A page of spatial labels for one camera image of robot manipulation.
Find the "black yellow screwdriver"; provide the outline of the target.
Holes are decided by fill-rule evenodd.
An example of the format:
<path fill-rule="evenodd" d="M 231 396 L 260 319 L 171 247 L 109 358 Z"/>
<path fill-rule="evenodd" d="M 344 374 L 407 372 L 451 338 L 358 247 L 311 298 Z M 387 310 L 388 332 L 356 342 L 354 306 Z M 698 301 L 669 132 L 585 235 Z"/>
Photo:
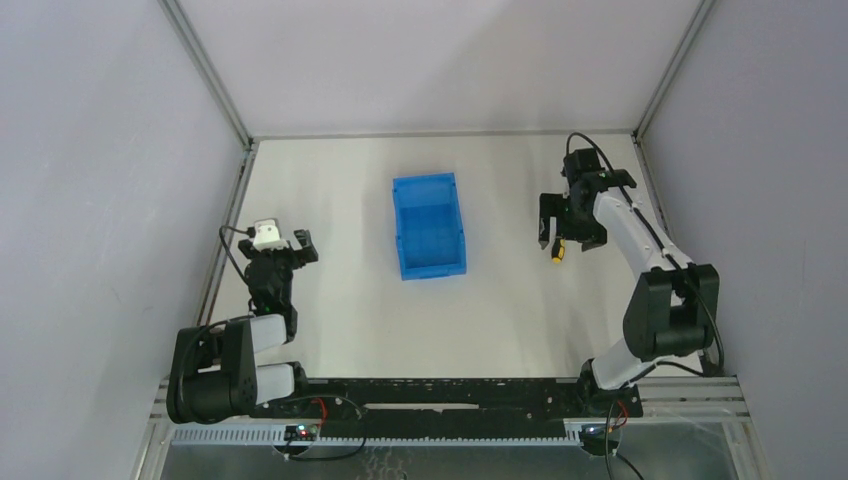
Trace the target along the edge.
<path fill-rule="evenodd" d="M 551 247 L 551 260 L 559 264 L 563 261 L 565 255 L 565 240 L 557 238 Z"/>

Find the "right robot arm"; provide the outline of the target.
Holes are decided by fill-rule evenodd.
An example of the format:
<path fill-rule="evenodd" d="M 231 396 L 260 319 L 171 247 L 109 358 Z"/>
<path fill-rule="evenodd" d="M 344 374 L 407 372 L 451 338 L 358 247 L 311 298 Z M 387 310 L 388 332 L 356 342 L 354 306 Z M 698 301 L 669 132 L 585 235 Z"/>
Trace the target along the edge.
<path fill-rule="evenodd" d="M 566 154 L 561 174 L 566 192 L 539 196 L 540 247 L 560 262 L 568 242 L 584 251 L 613 242 L 635 278 L 621 340 L 582 367 L 584 397 L 630 387 L 663 361 L 716 345 L 718 272 L 646 216 L 631 174 L 611 168 L 596 148 Z"/>

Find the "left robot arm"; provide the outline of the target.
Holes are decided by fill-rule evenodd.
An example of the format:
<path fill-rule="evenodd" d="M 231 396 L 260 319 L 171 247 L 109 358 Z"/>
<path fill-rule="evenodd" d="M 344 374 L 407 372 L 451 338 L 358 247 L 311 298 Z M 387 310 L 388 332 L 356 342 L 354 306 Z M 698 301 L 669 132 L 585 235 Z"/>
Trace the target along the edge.
<path fill-rule="evenodd" d="M 177 424 L 213 424 L 250 415 L 306 387 L 299 362 L 261 365 L 257 356 L 296 337 L 294 273 L 319 259 L 311 234 L 295 231 L 298 245 L 293 247 L 268 220 L 243 235 L 238 248 L 248 261 L 241 274 L 250 295 L 249 312 L 179 331 L 165 399 L 168 416 Z"/>

